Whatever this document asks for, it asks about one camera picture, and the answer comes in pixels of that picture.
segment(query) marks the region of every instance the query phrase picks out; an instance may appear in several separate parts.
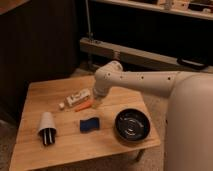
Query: blue sponge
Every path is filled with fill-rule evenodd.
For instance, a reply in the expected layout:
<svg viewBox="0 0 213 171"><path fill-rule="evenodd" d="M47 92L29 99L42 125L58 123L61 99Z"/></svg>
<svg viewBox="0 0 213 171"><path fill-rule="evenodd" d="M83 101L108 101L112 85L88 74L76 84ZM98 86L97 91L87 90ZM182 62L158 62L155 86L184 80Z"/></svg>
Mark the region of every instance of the blue sponge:
<svg viewBox="0 0 213 171"><path fill-rule="evenodd" d="M98 129L100 129L100 122L98 117L93 117L87 120L80 120L80 131L82 133Z"/></svg>

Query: paper cup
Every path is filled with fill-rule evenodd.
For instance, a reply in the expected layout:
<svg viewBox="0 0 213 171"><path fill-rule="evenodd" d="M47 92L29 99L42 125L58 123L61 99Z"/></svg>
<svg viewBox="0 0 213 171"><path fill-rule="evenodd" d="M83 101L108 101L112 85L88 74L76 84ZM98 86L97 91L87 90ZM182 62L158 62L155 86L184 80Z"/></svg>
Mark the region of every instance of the paper cup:
<svg viewBox="0 0 213 171"><path fill-rule="evenodd" d="M56 131L55 123L53 120L53 116L51 112L44 112L41 115L41 121L38 128L38 133L41 132L41 130L46 128L52 128Z"/></svg>

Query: wall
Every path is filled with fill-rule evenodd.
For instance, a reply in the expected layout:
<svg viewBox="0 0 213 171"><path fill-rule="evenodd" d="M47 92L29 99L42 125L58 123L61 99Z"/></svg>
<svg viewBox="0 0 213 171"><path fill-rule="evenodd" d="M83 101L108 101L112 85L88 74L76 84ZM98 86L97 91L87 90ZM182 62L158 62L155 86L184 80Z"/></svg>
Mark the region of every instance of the wall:
<svg viewBox="0 0 213 171"><path fill-rule="evenodd" d="M78 65L75 0L31 0L0 16L0 107L20 119L30 82Z"/></svg>

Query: bowl rim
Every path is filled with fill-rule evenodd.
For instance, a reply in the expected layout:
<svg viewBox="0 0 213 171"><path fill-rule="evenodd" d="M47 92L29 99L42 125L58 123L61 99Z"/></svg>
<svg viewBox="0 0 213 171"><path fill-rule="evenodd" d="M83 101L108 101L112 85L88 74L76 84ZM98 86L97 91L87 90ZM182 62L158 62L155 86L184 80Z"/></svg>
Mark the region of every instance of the bowl rim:
<svg viewBox="0 0 213 171"><path fill-rule="evenodd" d="M138 113L140 113L141 114L141 116L145 119L145 125L146 125L146 133L145 134L143 134L143 136L141 136L140 138L137 138L137 139L134 139L134 140L132 140L132 139L128 139L128 138L126 138L126 137L124 137L124 136L122 136L122 134L120 133L120 129L118 128L118 121L119 121L119 116L120 115L124 115L125 113L125 111L129 111L129 110L133 110L133 111L136 111L136 112L138 112ZM121 110L117 115L116 115L116 117L115 117L115 123L114 123L114 128L115 128L115 130L116 130L116 133L123 139L123 140L125 140L125 141L128 141L128 142L141 142L141 141L143 141L145 138L147 138L147 136L149 135L149 133L150 133L150 130L151 130L151 124L150 124L150 120L149 120L149 118L145 115L145 113L144 112L142 112L141 110L139 110L139 109L136 109L136 108L126 108L126 109L123 109L123 110Z"/></svg>

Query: orange object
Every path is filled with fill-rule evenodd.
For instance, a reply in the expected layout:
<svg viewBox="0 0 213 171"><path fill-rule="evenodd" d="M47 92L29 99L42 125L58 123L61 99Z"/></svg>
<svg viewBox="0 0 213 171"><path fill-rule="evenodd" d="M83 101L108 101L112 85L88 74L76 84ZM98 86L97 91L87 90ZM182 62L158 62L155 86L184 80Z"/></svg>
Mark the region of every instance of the orange object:
<svg viewBox="0 0 213 171"><path fill-rule="evenodd" d="M93 100L92 99L88 99L87 101L77 105L74 110L75 110L75 112L78 112L80 110L83 110L83 109L91 107L92 104L93 104Z"/></svg>

